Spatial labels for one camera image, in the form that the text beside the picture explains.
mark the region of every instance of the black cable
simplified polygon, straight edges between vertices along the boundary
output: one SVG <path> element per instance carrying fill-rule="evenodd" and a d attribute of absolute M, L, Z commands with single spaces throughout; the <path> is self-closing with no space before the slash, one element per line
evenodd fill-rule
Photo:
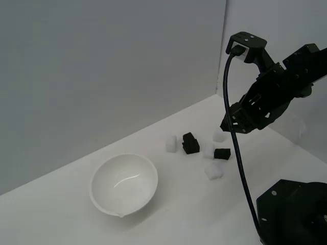
<path fill-rule="evenodd" d="M 227 118 L 231 138 L 232 138 L 234 149 L 235 149 L 237 165 L 238 165 L 238 168 L 239 168 L 239 172 L 240 172 L 241 181 L 242 181 L 243 189 L 244 189 L 244 192 L 245 192 L 246 200 L 247 200 L 247 203 L 248 203 L 250 211 L 251 211 L 251 215 L 252 215 L 252 219 L 253 219 L 256 231 L 257 231 L 262 243 L 265 244 L 263 236 L 262 236 L 262 232 L 261 232 L 261 229 L 260 229 L 258 217 L 256 215 L 255 208 L 254 208 L 254 205 L 253 205 L 253 202 L 252 202 L 249 187 L 248 187 L 247 182 L 246 182 L 244 169 L 243 169 L 242 158 L 241 158 L 240 147 L 239 147 L 239 143 L 237 141 L 236 133 L 235 133 L 235 131 L 233 129 L 233 123 L 232 123 L 232 119 L 231 119 L 231 112 L 230 112 L 229 101 L 228 101 L 227 79 L 228 79 L 228 71 L 229 71 L 229 67 L 230 67 L 230 64 L 231 64 L 231 60 L 235 56 L 239 56 L 242 53 L 244 53 L 244 51 L 245 51 L 245 49 L 243 47 L 237 45 L 237 46 L 233 47 L 231 52 L 230 52 L 230 55 L 229 55 L 229 57 L 228 57 L 228 59 L 226 61 L 225 70 L 224 70 L 223 95 L 224 95 L 224 104 L 225 104 L 225 110 L 226 110 L 226 118 Z"/>

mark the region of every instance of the white cube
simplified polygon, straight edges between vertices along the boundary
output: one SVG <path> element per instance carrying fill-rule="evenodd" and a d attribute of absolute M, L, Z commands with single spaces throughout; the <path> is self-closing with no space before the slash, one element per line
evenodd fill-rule
<path fill-rule="evenodd" d="M 166 138 L 166 152 L 175 153 L 177 151 L 177 137 L 170 135 Z"/>
<path fill-rule="evenodd" d="M 226 134 L 222 130 L 216 129 L 213 134 L 213 141 L 222 143 L 226 139 Z"/>
<path fill-rule="evenodd" d="M 208 179 L 214 180 L 217 178 L 221 178 L 224 175 L 223 170 L 218 166 L 217 162 L 214 162 L 207 166 L 204 169 L 205 174 L 207 175 Z"/>
<path fill-rule="evenodd" d="M 203 157 L 214 159 L 215 146 L 212 143 L 205 143 L 203 150 Z"/>

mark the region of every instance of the gray wall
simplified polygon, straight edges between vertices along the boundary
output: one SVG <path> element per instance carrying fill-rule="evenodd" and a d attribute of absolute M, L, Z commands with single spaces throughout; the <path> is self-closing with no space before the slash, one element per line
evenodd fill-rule
<path fill-rule="evenodd" d="M 266 50 L 280 63 L 307 43 L 326 48 L 326 9 L 326 0 L 228 0 L 220 70 L 223 72 L 227 60 L 229 37 L 239 31 L 266 39 Z M 233 60 L 228 83 L 231 102 L 246 93 L 258 74 L 254 64 Z M 219 94 L 222 94 L 221 84 L 222 76 L 219 76 Z M 327 78 L 324 78 L 315 83 L 309 97 L 294 99 L 271 128 L 327 162 L 326 104 Z"/>
<path fill-rule="evenodd" d="M 225 0 L 2 0 L 0 194 L 215 93 Z"/>

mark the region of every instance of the bowl rim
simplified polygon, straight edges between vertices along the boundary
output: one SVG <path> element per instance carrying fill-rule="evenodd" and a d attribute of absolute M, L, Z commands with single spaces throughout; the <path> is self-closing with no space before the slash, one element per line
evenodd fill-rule
<path fill-rule="evenodd" d="M 106 164 L 107 162 L 109 162 L 110 160 L 116 158 L 116 157 L 120 157 L 120 156 L 126 156 L 126 155 L 129 155 L 129 156 L 137 156 L 137 157 L 141 157 L 143 158 L 145 161 L 147 161 L 150 166 L 152 167 L 153 169 L 153 172 L 154 172 L 154 175 L 155 175 L 155 186 L 152 190 L 152 193 L 149 195 L 149 197 L 147 199 L 145 199 L 143 201 L 143 203 L 138 206 L 138 207 L 135 207 L 134 209 L 132 209 L 132 211 L 128 212 L 128 213 L 122 213 L 122 214 L 117 214 L 117 213 L 114 213 L 114 212 L 111 212 L 111 211 L 108 211 L 106 209 L 104 209 L 103 207 L 101 207 L 98 202 L 95 200 L 94 196 L 93 196 L 93 180 L 97 174 L 97 172 L 99 171 L 99 169 L 104 165 Z M 103 163 L 101 163 L 94 171 L 94 173 L 92 174 L 92 177 L 91 177 L 91 181 L 90 181 L 90 184 L 89 184 L 89 197 L 93 203 L 93 205 L 99 209 L 101 212 L 103 213 L 106 213 L 106 214 L 109 214 L 109 215 L 113 215 L 113 216 L 119 216 L 119 217 L 123 217 L 125 215 L 129 215 L 129 214 L 132 214 L 134 212 L 137 212 L 139 211 L 141 208 L 143 208 L 151 199 L 152 197 L 154 196 L 154 193 L 156 192 L 157 190 L 157 186 L 158 186 L 158 172 L 157 172 L 157 169 L 155 168 L 154 164 L 145 156 L 142 156 L 142 155 L 139 155 L 139 154 L 135 154 L 135 153 L 123 153 L 123 154 L 118 154 L 118 155 L 115 155 L 115 156 L 112 156 L 110 158 L 108 158 L 107 160 L 105 160 Z"/>

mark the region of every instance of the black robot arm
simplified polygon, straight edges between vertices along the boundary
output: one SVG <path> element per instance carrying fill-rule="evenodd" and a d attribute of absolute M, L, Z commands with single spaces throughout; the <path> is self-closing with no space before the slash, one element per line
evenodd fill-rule
<path fill-rule="evenodd" d="M 231 36 L 226 49 L 229 54 L 236 45 L 245 47 L 238 58 L 256 64 L 260 71 L 248 92 L 230 107 L 237 133 L 268 126 L 284 113 L 292 99 L 309 96 L 313 83 L 327 75 L 327 48 L 319 50 L 315 44 L 306 44 L 283 61 L 284 69 L 273 62 L 266 44 L 260 37 L 239 32 Z M 220 127 L 229 131 L 226 116 Z"/>

